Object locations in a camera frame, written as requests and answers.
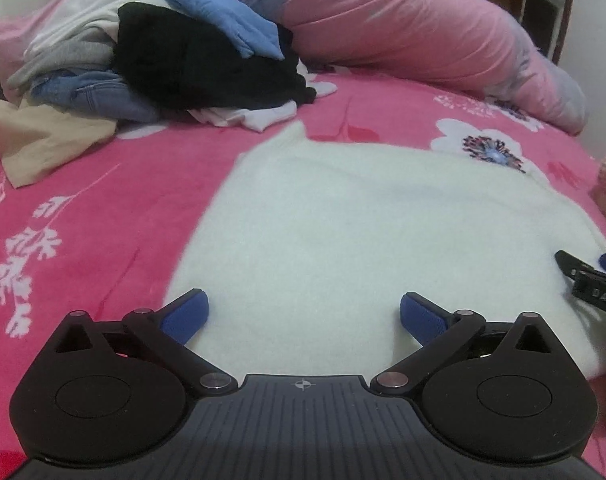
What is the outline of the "white fleece garment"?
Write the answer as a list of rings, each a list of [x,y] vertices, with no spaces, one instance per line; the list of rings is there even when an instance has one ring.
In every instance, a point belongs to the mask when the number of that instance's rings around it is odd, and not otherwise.
[[[387,144],[315,142],[300,124],[242,154],[169,282],[207,293],[192,350],[236,377],[361,374],[417,342],[417,292],[489,321],[542,315],[584,375],[606,374],[606,314],[571,298],[554,254],[587,262],[606,239],[538,177]]]

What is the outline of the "beige garment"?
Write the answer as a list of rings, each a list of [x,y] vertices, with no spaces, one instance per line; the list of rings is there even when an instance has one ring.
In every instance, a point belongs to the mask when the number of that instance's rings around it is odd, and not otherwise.
[[[0,162],[10,184],[23,188],[110,141],[116,130],[113,119],[0,100]]]

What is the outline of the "black garment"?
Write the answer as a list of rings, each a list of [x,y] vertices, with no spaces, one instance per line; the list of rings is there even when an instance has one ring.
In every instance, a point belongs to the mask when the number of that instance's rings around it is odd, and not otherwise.
[[[293,35],[279,25],[281,61],[243,58],[224,32],[174,10],[130,2],[118,11],[113,70],[141,96],[170,110],[260,110],[309,104],[316,91],[297,72]]]

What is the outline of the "blue denim jeans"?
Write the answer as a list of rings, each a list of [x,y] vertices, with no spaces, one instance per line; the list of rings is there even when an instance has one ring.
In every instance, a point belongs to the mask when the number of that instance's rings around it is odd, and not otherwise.
[[[123,122],[158,122],[161,112],[112,70],[54,70],[37,76],[30,98],[90,116]]]

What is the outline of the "grey garment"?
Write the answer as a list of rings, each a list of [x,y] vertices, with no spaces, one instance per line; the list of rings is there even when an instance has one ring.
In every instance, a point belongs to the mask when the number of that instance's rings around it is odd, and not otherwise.
[[[8,78],[10,90],[24,88],[32,79],[54,70],[104,70],[113,59],[113,41],[68,40],[23,64]]]

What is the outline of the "blue shirt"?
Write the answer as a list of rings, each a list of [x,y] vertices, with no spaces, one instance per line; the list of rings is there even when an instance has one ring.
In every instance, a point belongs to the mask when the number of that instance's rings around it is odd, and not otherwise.
[[[285,59],[277,25],[239,0],[165,1],[176,11],[213,25],[226,36],[241,58],[257,55],[276,61]]]

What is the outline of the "pink floral bed blanket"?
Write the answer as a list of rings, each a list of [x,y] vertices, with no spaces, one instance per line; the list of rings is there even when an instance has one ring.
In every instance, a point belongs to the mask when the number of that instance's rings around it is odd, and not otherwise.
[[[360,70],[327,75],[335,93],[257,134],[173,124],[131,130],[37,184],[0,166],[0,479],[24,459],[10,397],[61,318],[117,320],[174,298],[169,282],[237,159],[300,124],[315,142],[387,144],[489,162],[538,177],[606,239],[590,193],[597,163],[574,139],[498,104]]]

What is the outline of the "white shirt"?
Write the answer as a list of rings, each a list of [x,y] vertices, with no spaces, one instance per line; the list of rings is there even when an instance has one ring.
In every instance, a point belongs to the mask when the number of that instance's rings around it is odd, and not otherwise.
[[[60,0],[52,13],[38,27],[35,36],[23,54],[27,60],[71,39],[88,29],[102,30],[112,41],[117,41],[118,11],[130,2],[140,2],[169,9],[163,0]]]

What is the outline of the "pink grey rolled duvet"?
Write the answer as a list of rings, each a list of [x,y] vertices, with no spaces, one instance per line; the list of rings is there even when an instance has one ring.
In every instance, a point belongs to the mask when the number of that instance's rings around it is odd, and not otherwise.
[[[582,132],[578,83],[487,0],[240,0],[290,29],[309,63],[394,77],[511,103],[568,134]]]

